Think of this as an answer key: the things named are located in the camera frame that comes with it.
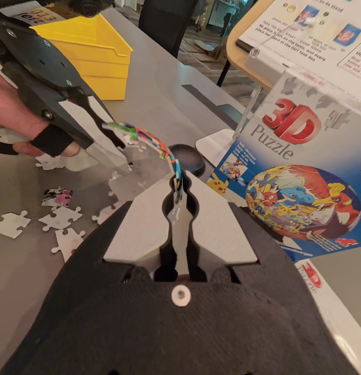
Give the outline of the folded instruction leaflet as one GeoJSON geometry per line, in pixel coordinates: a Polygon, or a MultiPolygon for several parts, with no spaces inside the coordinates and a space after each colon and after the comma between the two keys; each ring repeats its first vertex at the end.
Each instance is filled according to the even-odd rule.
{"type": "Polygon", "coordinates": [[[295,263],[339,348],[361,374],[361,327],[310,259],[295,263]]]}

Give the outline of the printed puzzle box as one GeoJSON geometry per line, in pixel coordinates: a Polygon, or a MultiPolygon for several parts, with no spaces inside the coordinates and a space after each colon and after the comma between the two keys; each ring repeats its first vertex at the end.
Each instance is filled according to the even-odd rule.
{"type": "Polygon", "coordinates": [[[285,70],[206,184],[293,261],[361,247],[361,104],[285,70]]]}

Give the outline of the black round ball stand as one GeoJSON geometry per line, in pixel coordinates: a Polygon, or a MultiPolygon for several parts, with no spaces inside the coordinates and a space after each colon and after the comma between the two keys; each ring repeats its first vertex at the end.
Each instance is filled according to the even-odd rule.
{"type": "Polygon", "coordinates": [[[178,159],[182,171],[189,171],[196,177],[201,177],[205,173],[205,160],[196,148],[186,144],[175,144],[169,149],[178,159]]]}

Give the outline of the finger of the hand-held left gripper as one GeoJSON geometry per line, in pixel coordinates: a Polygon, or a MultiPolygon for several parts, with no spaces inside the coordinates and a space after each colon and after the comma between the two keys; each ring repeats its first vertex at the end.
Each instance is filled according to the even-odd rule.
{"type": "Polygon", "coordinates": [[[74,157],[61,157],[61,163],[70,171],[79,172],[92,166],[102,164],[113,168],[119,174],[128,174],[130,170],[129,162],[132,161],[128,156],[126,147],[127,141],[119,130],[112,130],[112,140],[100,130],[95,120],[88,112],[71,101],[60,102],[63,109],[91,136],[94,141],[85,150],[81,150],[74,157]]]}
{"type": "Polygon", "coordinates": [[[85,93],[81,88],[68,90],[69,110],[76,122],[86,131],[90,138],[104,149],[125,149],[122,136],[112,130],[103,129],[102,124],[113,121],[103,103],[91,92],[85,93]]]}

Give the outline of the wooden board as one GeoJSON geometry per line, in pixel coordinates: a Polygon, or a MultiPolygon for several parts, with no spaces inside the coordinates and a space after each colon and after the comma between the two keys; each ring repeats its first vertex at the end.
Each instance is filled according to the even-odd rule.
{"type": "MultiPolygon", "coordinates": [[[[231,63],[235,67],[239,68],[242,72],[246,73],[254,81],[258,80],[260,83],[262,80],[259,78],[258,74],[254,73],[253,70],[249,69],[245,65],[245,60],[252,48],[244,45],[244,43],[239,40],[239,36],[242,35],[253,24],[253,22],[258,19],[258,17],[271,5],[272,2],[273,1],[264,0],[258,1],[234,26],[227,41],[227,54],[231,63]]],[[[312,72],[322,78],[324,81],[341,88],[343,91],[352,96],[356,96],[361,100],[361,79],[352,75],[351,73],[347,73],[341,68],[333,68],[331,73],[323,74],[317,69],[306,67],[305,63],[297,65],[289,60],[282,59],[281,56],[278,56],[277,54],[271,54],[266,49],[265,51],[268,52],[268,54],[270,54],[274,59],[282,62],[284,65],[287,65],[290,68],[299,67],[312,72]]],[[[270,84],[266,80],[263,81],[263,85],[265,88],[270,88],[270,84]]]]}

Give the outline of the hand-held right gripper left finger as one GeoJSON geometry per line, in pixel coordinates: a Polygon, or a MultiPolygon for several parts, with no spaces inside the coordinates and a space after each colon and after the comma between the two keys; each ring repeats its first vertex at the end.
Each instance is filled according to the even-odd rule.
{"type": "Polygon", "coordinates": [[[168,174],[130,202],[103,256],[104,261],[144,267],[156,281],[175,281],[177,254],[168,218],[174,208],[174,179],[168,174]]]}

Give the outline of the yellow plastic bin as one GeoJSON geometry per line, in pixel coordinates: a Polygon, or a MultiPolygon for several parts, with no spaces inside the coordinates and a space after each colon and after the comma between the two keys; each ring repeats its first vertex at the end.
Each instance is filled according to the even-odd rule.
{"type": "Polygon", "coordinates": [[[102,14],[31,28],[65,55],[99,99],[125,99],[133,49],[102,14]]]}

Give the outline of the black office chair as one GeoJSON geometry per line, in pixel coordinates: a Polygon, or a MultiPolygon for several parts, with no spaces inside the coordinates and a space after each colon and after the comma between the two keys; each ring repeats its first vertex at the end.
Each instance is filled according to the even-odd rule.
{"type": "Polygon", "coordinates": [[[146,0],[138,28],[178,58],[179,48],[197,0],[146,0]]]}

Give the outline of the colourful puzzle piece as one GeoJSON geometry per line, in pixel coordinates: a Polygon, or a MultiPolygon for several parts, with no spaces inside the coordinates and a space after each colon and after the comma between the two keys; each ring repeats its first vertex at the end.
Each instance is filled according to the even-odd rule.
{"type": "Polygon", "coordinates": [[[68,208],[72,195],[73,191],[65,189],[63,186],[59,186],[56,189],[48,189],[44,192],[41,205],[50,207],[51,211],[55,211],[60,207],[68,208]]]}

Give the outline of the partly built puzzle ball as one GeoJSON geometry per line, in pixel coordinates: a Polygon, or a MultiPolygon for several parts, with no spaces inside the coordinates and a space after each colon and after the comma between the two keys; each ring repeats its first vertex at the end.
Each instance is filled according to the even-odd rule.
{"type": "MultiPolygon", "coordinates": [[[[115,123],[110,121],[108,123],[102,124],[103,129],[115,131],[121,131],[125,134],[125,140],[129,140],[129,146],[136,146],[139,151],[142,151],[140,146],[137,146],[139,142],[143,142],[149,147],[153,148],[159,153],[159,157],[162,160],[166,160],[169,163],[170,170],[175,174],[176,183],[176,198],[174,199],[175,204],[179,204],[183,198],[183,178],[181,167],[178,159],[174,157],[173,153],[171,152],[170,148],[167,147],[158,137],[151,134],[148,130],[145,130],[140,127],[135,127],[133,125],[127,123],[115,123]]],[[[118,177],[123,176],[123,172],[114,171],[112,174],[112,178],[109,180],[109,184],[111,181],[116,181],[118,177]]],[[[107,218],[109,218],[115,211],[117,211],[118,207],[116,206],[117,203],[113,204],[114,208],[106,207],[102,209],[99,213],[99,216],[92,216],[92,220],[95,221],[98,225],[101,225],[107,218]]]]}

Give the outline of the white document stand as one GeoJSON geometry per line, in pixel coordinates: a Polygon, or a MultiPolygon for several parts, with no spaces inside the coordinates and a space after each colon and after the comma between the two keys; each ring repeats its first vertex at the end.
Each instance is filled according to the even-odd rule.
{"type": "Polygon", "coordinates": [[[252,108],[264,87],[263,81],[268,81],[270,88],[272,88],[279,80],[282,73],[288,68],[287,65],[284,65],[282,62],[274,59],[268,54],[261,44],[249,52],[248,57],[245,60],[245,65],[253,70],[254,73],[258,74],[262,82],[260,83],[258,80],[256,81],[250,101],[246,106],[243,115],[241,115],[235,131],[224,129],[196,142],[196,149],[214,167],[220,163],[222,157],[225,156],[230,146],[233,145],[244,127],[252,118],[252,108]]]}

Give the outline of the person's left hand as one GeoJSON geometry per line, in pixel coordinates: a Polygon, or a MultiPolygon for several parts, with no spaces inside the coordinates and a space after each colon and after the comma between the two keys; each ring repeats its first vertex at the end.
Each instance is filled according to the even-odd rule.
{"type": "MultiPolygon", "coordinates": [[[[17,90],[0,75],[0,128],[11,129],[26,139],[33,140],[48,125],[45,119],[34,114],[23,104],[17,90]]],[[[15,143],[13,150],[33,157],[44,154],[29,142],[15,143]]],[[[74,157],[80,150],[79,144],[74,141],[63,151],[62,156],[74,157]]]]}

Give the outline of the puzzle pieces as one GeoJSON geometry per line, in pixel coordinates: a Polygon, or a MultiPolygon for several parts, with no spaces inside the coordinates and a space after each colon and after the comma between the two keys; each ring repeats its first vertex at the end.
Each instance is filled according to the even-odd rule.
{"type": "Polygon", "coordinates": [[[27,253],[45,250],[66,260],[97,223],[91,217],[109,204],[113,168],[102,164],[73,172],[61,158],[39,161],[0,154],[0,255],[15,263],[27,253]],[[42,206],[45,190],[72,190],[69,207],[42,206]]]}

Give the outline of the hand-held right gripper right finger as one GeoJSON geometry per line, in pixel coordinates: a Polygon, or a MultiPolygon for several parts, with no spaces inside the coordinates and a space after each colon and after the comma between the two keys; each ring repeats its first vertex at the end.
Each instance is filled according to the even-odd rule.
{"type": "Polygon", "coordinates": [[[184,172],[187,210],[192,218],[186,256],[191,281],[207,282],[216,269],[254,264],[258,258],[228,201],[191,172],[184,172]]]}

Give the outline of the printed instruction sheet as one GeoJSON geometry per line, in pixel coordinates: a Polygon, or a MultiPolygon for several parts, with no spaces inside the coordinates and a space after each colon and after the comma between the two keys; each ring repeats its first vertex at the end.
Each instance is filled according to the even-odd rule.
{"type": "Polygon", "coordinates": [[[276,0],[239,40],[323,74],[341,68],[361,79],[361,0],[276,0]]]}

